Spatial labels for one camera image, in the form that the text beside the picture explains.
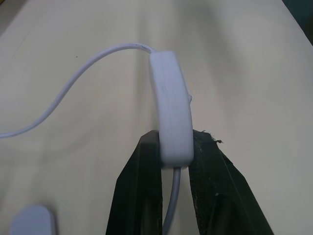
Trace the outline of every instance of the power cord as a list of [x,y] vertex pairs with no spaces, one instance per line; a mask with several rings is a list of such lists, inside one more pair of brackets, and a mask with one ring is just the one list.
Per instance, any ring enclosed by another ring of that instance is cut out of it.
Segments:
[[[48,109],[32,124],[29,126],[22,128],[15,132],[8,132],[8,133],[0,133],[0,139],[1,138],[7,138],[12,136],[17,136],[20,134],[23,134],[27,131],[30,131],[40,125],[44,120],[47,119],[47,117],[50,116],[50,114],[56,109],[56,107],[60,104],[64,96],[67,94],[69,89],[73,86],[73,84],[77,81],[77,79],[88,69],[90,68],[94,63],[102,59],[103,57],[110,55],[114,52],[120,51],[120,50],[126,50],[126,49],[139,49],[143,50],[147,53],[153,53],[156,52],[153,48],[140,44],[140,43],[126,43],[126,44],[120,44],[114,47],[111,47],[107,50],[104,50],[100,52],[99,54],[95,55],[91,59],[89,59],[74,75],[73,77],[64,85],[60,93],[57,95],[55,100],[52,102],[52,104],[48,107]],[[167,213],[165,216],[165,220],[163,223],[163,235],[167,235],[169,232],[169,229],[171,227],[171,223],[173,220],[177,200],[178,200],[178,193],[179,193],[179,184],[180,184],[180,168],[174,168],[174,174],[173,174],[173,185],[172,185],[172,192],[171,192],[171,198],[169,202],[169,206],[167,209]]]

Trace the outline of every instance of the beige surface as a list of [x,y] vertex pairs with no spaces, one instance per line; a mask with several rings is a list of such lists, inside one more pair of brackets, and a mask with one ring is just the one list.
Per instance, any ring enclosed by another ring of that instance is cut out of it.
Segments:
[[[312,234],[313,47],[280,0],[7,0],[0,130],[33,122],[87,59],[122,42],[177,52],[194,129],[224,141],[275,234]],[[0,140],[0,234],[33,203],[53,207],[61,235],[105,234],[116,178],[157,126],[147,59],[110,55],[39,128]],[[172,234],[197,233],[185,170]]]

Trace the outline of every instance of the white plug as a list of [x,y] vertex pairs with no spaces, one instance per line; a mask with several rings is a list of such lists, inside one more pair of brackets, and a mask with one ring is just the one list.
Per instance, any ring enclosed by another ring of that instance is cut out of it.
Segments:
[[56,235],[54,217],[44,206],[28,207],[14,219],[10,235]]
[[174,52],[150,54],[150,82],[158,110],[162,163],[187,167],[194,157],[191,96]]

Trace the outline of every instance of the table surface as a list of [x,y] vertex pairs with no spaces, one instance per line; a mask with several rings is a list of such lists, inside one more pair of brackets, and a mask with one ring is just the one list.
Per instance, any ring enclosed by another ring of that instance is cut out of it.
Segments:
[[[280,0],[6,0],[0,131],[33,122],[90,57],[123,42],[177,53],[194,129],[223,140],[275,234],[312,234],[313,47]],[[105,234],[116,178],[156,128],[147,54],[96,63],[42,125],[0,140],[0,234],[37,203],[61,235]],[[187,170],[171,234],[199,234]]]

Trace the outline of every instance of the white wire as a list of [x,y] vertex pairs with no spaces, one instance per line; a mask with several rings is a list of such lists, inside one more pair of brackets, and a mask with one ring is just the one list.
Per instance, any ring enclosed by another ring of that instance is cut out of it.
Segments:
[[50,114],[55,110],[55,108],[59,105],[59,103],[62,101],[64,96],[67,94],[69,89],[73,86],[73,84],[76,82],[76,80],[94,63],[96,63],[98,60],[102,59],[103,57],[110,55],[114,52],[120,51],[120,50],[126,50],[126,49],[139,49],[146,51],[148,53],[155,52],[155,50],[147,45],[141,44],[141,43],[126,43],[126,44],[120,44],[115,47],[111,47],[107,50],[104,50],[100,52],[99,54],[92,57],[90,60],[88,60],[74,75],[73,77],[64,85],[61,92],[57,95],[55,100],[52,102],[52,104],[49,106],[49,108],[32,124],[29,126],[20,129],[18,131],[14,132],[8,132],[8,133],[0,133],[0,139],[1,138],[7,138],[12,136],[17,136],[20,134],[23,134],[27,131],[30,131],[34,129],[36,126],[41,124]]
[[175,208],[178,200],[179,193],[179,185],[180,185],[180,168],[174,168],[173,171],[173,184],[172,184],[172,192],[170,197],[170,202],[168,204],[166,216],[163,223],[162,234],[167,235],[170,231],[172,220],[175,213]]
[[[92,66],[94,63],[96,63],[98,60],[102,59],[103,57],[110,55],[114,52],[120,51],[120,50],[126,50],[126,49],[139,49],[146,51],[148,53],[155,52],[155,50],[147,45],[140,44],[140,43],[126,43],[126,44],[120,44],[115,47],[111,47],[107,50],[104,50],[100,52],[99,54],[95,55],[91,59],[89,59],[74,75],[73,77],[64,85],[60,93],[57,95],[55,100],[52,102],[52,104],[48,107],[48,109],[32,124],[29,126],[20,129],[15,132],[8,132],[8,133],[0,133],[0,139],[1,138],[7,138],[12,136],[17,136],[20,134],[23,134],[27,131],[30,131],[40,125],[44,120],[47,119],[48,116],[56,109],[56,107],[60,104],[64,96],[67,94],[69,89],[73,86],[73,84],[77,81],[77,79],[88,69],[90,66]],[[171,198],[170,203],[167,209],[167,213],[165,216],[164,224],[163,224],[163,234],[167,235],[168,231],[171,227],[171,222],[174,216],[177,199],[178,199],[178,193],[179,193],[179,184],[180,184],[180,168],[174,168],[174,175],[173,175],[173,185],[172,185],[172,192],[171,192]]]

